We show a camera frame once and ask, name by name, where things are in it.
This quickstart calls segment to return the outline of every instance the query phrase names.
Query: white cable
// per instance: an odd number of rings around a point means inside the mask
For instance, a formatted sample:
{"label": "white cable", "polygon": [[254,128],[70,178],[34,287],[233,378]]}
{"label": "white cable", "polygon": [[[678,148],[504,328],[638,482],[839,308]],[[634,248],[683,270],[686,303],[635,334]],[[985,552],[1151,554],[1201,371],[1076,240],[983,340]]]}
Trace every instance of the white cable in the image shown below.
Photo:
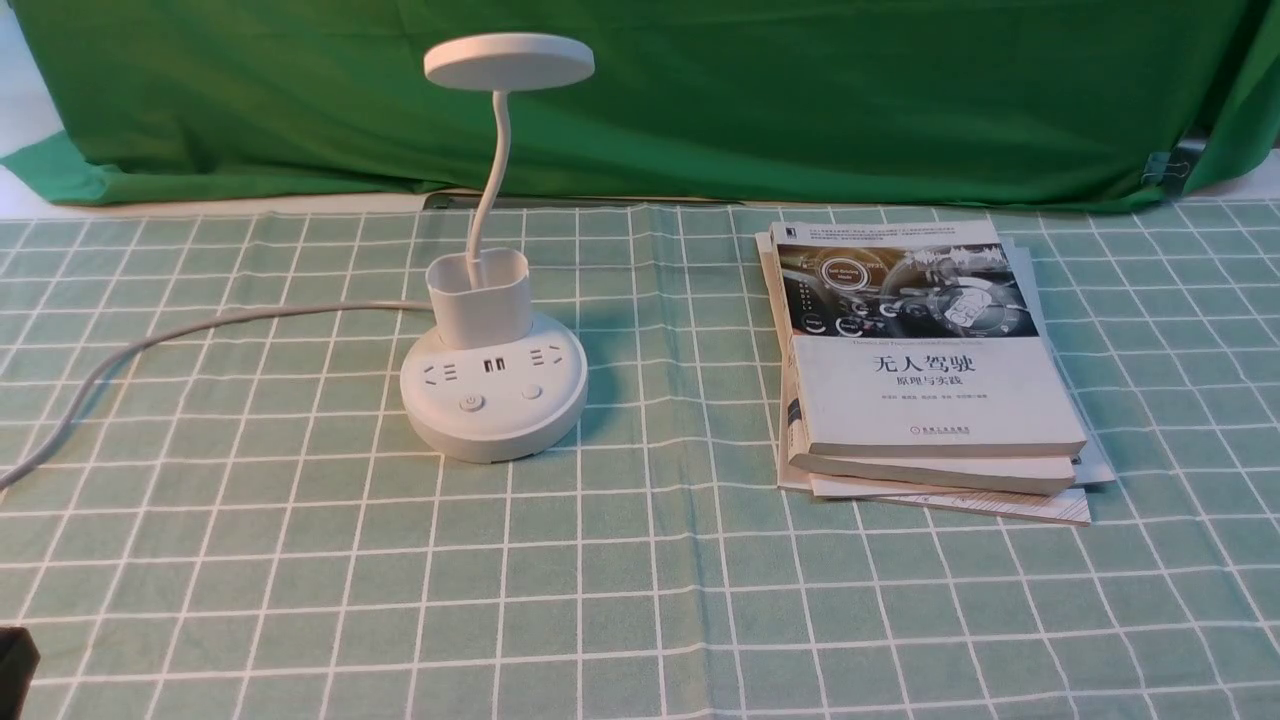
{"label": "white cable", "polygon": [[302,305],[302,306],[284,306],[284,307],[260,307],[256,310],[244,310],[243,313],[232,313],[228,315],[216,315],[207,320],[201,320],[198,323],[192,323],[189,325],[183,325],[180,328],[174,328],[172,331],[165,331],[163,333],[156,333],[150,337],[145,337],[137,342],[127,345],[120,350],[116,350],[105,360],[97,364],[88,377],[81,383],[79,388],[76,391],[76,396],[72,397],[70,405],[67,407],[67,413],[63,414],[61,419],[58,421],[58,427],[50,433],[49,438],[41,443],[40,448],[31,454],[29,457],[18,462],[13,469],[0,475],[0,491],[12,487],[18,480],[26,478],[37,468],[49,461],[58,448],[61,446],[63,441],[74,430],[76,424],[79,421],[79,411],[83,407],[84,401],[93,393],[97,388],[99,380],[102,379],[108,372],[115,368],[118,364],[131,360],[138,352],[160,345],[182,336],[188,336],[191,333],[198,333],[201,331],[207,331],[212,328],[220,328],[223,325],[234,325],[237,323],[247,323],[250,320],[264,320],[268,318],[292,318],[294,315],[315,315],[320,313],[340,313],[343,310],[410,310],[410,311],[431,311],[431,305],[429,302],[406,302],[406,301],[370,301],[370,302],[330,302],[325,305]]}
{"label": "white cable", "polygon": [[494,200],[498,199],[502,177],[507,174],[507,155],[511,152],[511,118],[507,115],[506,92],[493,94],[493,117],[498,122],[498,147],[493,151],[493,169],[489,170],[489,182],[484,186],[484,195],[480,196],[480,205],[476,206],[476,217],[471,220],[471,232],[467,233],[467,278],[471,281],[471,290],[480,290],[485,286],[484,266],[480,264],[480,234],[484,231],[484,219],[489,215]]}

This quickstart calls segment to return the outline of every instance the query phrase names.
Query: power cord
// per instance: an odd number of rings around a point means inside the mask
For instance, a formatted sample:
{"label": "power cord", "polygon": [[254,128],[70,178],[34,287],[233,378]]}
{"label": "power cord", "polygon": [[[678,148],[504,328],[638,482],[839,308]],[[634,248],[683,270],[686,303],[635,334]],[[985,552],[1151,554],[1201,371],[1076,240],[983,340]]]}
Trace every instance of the power cord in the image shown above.
{"label": "power cord", "polygon": [[[29,457],[18,462],[13,469],[0,475],[0,491],[13,487],[18,480],[26,478],[33,473],[37,468],[44,465],[52,457],[58,448],[61,447],[63,442],[74,432],[76,425],[79,423],[81,409],[86,402],[95,395],[95,391],[101,389],[99,383],[104,377],[109,375],[113,369],[118,365],[132,360],[136,355],[155,347],[161,342],[168,342],[183,336],[192,333],[198,333],[201,331],[207,331],[212,328],[221,328],[225,325],[234,325],[239,323],[248,323],[251,320],[266,320],[273,318],[293,318],[297,315],[317,315],[321,313],[342,313],[346,310],[406,310],[417,313],[430,313],[430,302],[407,302],[407,301],[369,301],[369,302],[330,302],[325,305],[300,305],[300,306],[284,306],[284,307],[260,307],[255,310],[244,310],[243,313],[230,313],[228,315],[218,315],[207,320],[198,323],[192,323],[189,325],[182,325],[172,331],[165,331],[163,333],[156,333],[145,337],[137,342],[129,343],[120,350],[116,350],[109,355],[105,360],[97,364],[93,370],[84,378],[79,388],[76,391],[76,396],[72,397],[70,405],[63,414],[61,419],[58,420],[58,425],[54,432],[50,433],[49,438],[31,454]],[[105,387],[111,380],[108,378],[101,387]]]}

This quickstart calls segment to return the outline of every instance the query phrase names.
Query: green cloth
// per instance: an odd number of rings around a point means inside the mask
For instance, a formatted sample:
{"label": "green cloth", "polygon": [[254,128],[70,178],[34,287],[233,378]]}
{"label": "green cloth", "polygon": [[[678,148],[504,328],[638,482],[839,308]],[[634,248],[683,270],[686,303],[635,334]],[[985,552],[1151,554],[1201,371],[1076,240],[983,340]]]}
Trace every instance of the green cloth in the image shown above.
{"label": "green cloth", "polygon": [[4,160],[54,202],[480,187],[488,97],[431,45],[570,35],[596,76],[512,101],[513,195],[1055,205],[1202,186],[1280,129],[1271,0],[15,0],[67,124]]}
{"label": "green cloth", "polygon": [[[776,487],[781,354],[750,233],[815,215],[495,211],[590,366],[577,428],[511,464],[413,433],[398,373],[425,314],[143,352],[0,496],[0,626],[42,656],[23,717],[1274,720],[1276,204],[989,214],[1032,251],[1120,474],[1079,529]],[[422,297],[467,220],[0,220],[0,468],[120,343]]]}

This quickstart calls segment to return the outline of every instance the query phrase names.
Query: round power strip base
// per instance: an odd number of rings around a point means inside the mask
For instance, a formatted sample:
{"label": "round power strip base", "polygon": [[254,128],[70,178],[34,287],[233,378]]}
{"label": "round power strip base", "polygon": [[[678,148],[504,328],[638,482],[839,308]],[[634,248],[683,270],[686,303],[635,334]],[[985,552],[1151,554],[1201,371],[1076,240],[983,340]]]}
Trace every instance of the round power strip base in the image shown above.
{"label": "round power strip base", "polygon": [[413,430],[467,462],[541,452],[577,423],[586,404],[586,354],[559,322],[532,314],[525,337],[452,350],[435,329],[410,348],[401,397]]}

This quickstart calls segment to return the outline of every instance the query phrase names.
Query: green backdrop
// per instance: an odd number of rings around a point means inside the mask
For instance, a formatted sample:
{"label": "green backdrop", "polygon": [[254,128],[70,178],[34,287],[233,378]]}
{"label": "green backdrop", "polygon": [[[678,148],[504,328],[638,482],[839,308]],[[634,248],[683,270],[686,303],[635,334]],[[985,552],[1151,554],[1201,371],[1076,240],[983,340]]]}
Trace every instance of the green backdrop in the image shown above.
{"label": "green backdrop", "polygon": [[504,190],[1128,209],[1280,131],[1272,0],[12,0],[64,135],[4,163],[54,202],[484,184],[489,100],[425,49],[577,37],[580,86],[512,99]]}

